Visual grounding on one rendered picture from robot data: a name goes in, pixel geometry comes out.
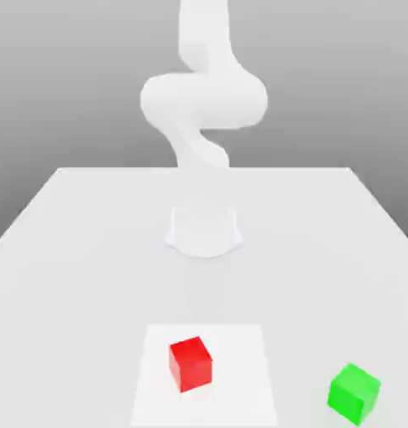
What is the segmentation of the small red cube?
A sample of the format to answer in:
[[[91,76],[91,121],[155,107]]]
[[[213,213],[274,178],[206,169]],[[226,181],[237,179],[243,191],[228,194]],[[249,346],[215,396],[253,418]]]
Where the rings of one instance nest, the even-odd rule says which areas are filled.
[[[181,393],[212,382],[213,359],[199,336],[170,344],[169,368]]]

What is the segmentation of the small green cube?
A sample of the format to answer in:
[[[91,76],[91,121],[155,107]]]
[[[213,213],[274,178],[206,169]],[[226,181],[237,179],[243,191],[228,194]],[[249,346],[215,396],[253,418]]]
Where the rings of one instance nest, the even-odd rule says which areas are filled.
[[[356,426],[374,409],[381,381],[348,363],[330,382],[327,405]]]

